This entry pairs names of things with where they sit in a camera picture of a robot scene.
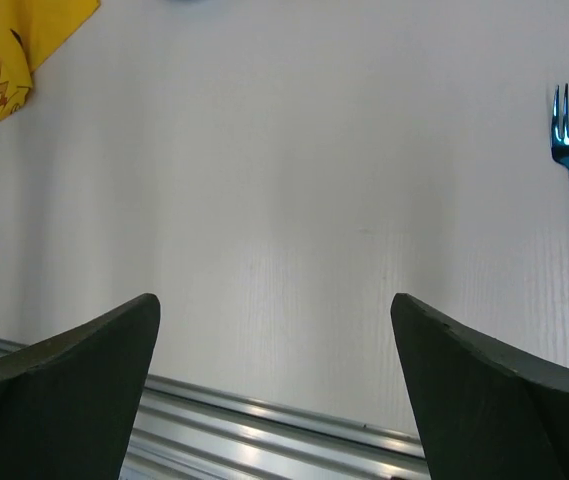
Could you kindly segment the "yellow printed cloth mat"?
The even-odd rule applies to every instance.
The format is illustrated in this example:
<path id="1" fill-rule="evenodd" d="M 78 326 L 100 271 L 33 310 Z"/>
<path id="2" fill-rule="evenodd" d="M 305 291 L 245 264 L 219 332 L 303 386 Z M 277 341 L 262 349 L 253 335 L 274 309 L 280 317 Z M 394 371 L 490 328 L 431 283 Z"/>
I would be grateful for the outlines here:
<path id="1" fill-rule="evenodd" d="M 34 72 L 100 7 L 99 0 L 0 0 L 0 122 L 26 104 Z"/>

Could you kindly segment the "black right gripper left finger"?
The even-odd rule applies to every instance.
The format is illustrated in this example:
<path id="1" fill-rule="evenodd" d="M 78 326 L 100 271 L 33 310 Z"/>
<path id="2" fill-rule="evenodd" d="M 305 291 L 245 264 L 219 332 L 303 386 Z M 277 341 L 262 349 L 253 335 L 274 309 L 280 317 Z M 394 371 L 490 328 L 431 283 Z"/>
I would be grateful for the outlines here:
<path id="1" fill-rule="evenodd" d="M 0 479 L 116 479 L 160 325 L 142 294 L 0 357 Z"/>

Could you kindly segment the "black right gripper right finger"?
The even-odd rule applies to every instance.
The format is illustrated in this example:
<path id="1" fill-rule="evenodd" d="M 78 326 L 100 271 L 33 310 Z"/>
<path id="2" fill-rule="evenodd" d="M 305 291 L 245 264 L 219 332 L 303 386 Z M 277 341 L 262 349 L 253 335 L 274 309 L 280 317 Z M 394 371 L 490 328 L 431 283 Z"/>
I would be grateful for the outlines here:
<path id="1" fill-rule="evenodd" d="M 434 479 L 569 479 L 569 368 L 406 294 L 390 315 Z"/>

